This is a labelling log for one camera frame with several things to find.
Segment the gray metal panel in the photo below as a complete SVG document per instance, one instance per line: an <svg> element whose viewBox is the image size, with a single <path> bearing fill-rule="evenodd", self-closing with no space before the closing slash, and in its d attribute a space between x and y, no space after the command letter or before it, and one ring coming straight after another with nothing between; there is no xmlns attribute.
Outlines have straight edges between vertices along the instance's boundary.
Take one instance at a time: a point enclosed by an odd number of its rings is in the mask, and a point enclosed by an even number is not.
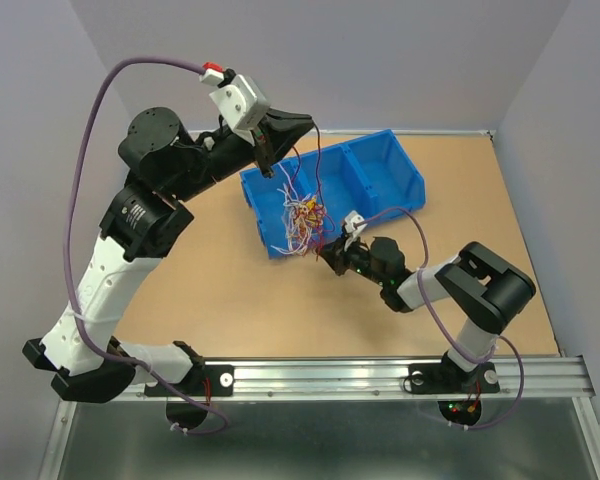
<svg viewBox="0 0 600 480"><path fill-rule="evenodd" d="M509 400L485 402L485 415ZM230 430L169 431L164 403L79 405L63 480L594 479L571 399L523 401L509 421L462 432L432 402L224 404Z"/></svg>

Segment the white wall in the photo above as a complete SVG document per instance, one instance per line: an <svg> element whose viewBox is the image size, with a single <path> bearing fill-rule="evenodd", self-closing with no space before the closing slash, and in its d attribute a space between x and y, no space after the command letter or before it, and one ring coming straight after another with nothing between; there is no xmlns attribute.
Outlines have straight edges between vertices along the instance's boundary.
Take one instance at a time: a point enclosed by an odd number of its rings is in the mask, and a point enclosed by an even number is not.
<svg viewBox="0 0 600 480"><path fill-rule="evenodd" d="M34 479L58 404L20 353L65 303L61 234L78 144L105 71L66 0L0 0L0 480ZM109 95L89 152L77 272L123 179L128 115Z"/></svg>
<svg viewBox="0 0 600 480"><path fill-rule="evenodd" d="M322 128L494 128L569 0L71 0L107 67L138 53L250 74ZM197 79L121 78L132 115L175 109L215 124Z"/></svg>
<svg viewBox="0 0 600 480"><path fill-rule="evenodd" d="M558 341L600 418L600 0L573 0L496 135Z"/></svg>

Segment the work surface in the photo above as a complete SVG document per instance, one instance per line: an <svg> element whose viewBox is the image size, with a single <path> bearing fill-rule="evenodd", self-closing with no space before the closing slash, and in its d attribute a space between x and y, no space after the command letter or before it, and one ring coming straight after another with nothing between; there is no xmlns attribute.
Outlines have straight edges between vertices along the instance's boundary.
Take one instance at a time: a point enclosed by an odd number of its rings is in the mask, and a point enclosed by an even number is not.
<svg viewBox="0 0 600 480"><path fill-rule="evenodd" d="M323 136L323 147L350 138ZM489 139L399 138L425 179L427 203L416 216L429 240L430 264L477 240L532 275ZM297 146L314 150L316 138ZM448 348L424 308L394 313L380 299L379 287L362 277L337 277L315 256L269 260L238 175L187 207L195 220L136 294L118 338L145 344L183 340L214 357L439 355ZM394 238L409 268L422 262L420 238L407 218L367 229L363 238L374 235ZM455 335L463 312L450 299L436 309ZM539 293L506 335L523 354L557 353Z"/></svg>

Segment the colorful wires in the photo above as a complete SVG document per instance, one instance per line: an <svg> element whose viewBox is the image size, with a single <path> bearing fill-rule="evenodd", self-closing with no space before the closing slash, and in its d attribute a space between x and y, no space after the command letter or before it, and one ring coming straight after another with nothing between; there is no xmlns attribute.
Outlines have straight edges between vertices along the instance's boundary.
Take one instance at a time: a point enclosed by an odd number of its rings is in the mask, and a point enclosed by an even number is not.
<svg viewBox="0 0 600 480"><path fill-rule="evenodd" d="M287 248L276 246L273 246L273 248L283 255L304 256L311 251L318 254L326 240L324 234L335 231L335 223L327 214L327 208L324 204L324 199L322 198L322 181L320 179L322 147L320 142L320 130L318 127L316 127L316 132L318 139L318 158L316 160L317 190L315 194L309 193L301 198L294 187L295 180L302 168L302 157L296 147L292 147L298 158L298 166L293 176L289 177L289 174L284 167L282 167L282 165L280 166L282 172L287 177L288 182L283 184L281 189L278 189L284 196L282 223L285 226ZM329 220L331 224L330 230L325 230L325 220Z"/></svg>

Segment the bolt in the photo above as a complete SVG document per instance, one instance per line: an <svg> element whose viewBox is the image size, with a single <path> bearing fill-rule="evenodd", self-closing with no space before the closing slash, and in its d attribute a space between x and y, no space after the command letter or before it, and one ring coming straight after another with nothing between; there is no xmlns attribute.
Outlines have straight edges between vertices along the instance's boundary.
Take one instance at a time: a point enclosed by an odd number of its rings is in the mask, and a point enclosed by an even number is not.
<svg viewBox="0 0 600 480"><path fill-rule="evenodd" d="M495 370L487 370L484 372L484 379L489 385L495 385L498 383L498 374Z"/></svg>
<svg viewBox="0 0 600 480"><path fill-rule="evenodd" d="M223 387L230 387L233 384L233 375L231 375L230 373L223 373L222 375L220 375L220 385L222 385Z"/></svg>

